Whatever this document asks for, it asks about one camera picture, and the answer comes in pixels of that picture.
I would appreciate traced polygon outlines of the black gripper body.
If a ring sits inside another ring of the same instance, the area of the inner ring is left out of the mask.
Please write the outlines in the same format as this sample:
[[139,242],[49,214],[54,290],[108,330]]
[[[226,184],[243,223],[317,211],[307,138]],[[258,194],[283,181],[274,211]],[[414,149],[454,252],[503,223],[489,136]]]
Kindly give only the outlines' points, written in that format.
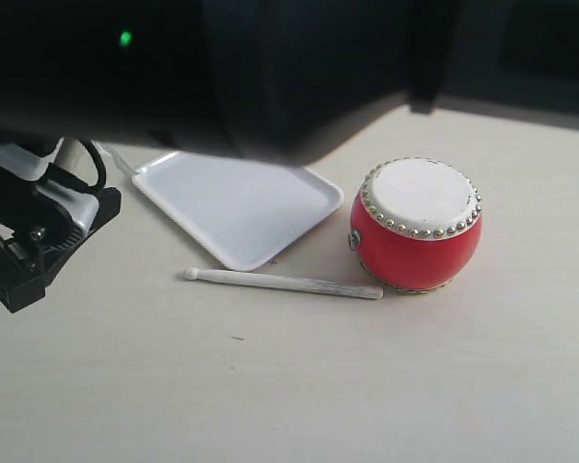
[[0,224],[0,302],[16,313],[45,296],[70,257],[121,210],[122,194],[105,185],[87,238],[69,249],[50,249]]

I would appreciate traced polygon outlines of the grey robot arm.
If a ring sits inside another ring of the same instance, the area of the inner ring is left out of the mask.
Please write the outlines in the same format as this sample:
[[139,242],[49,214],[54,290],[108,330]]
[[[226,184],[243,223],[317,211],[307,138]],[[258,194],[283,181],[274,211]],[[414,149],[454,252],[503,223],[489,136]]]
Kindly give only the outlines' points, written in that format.
[[401,105],[579,130],[579,1],[0,1],[0,302],[118,215],[99,141],[304,165]]

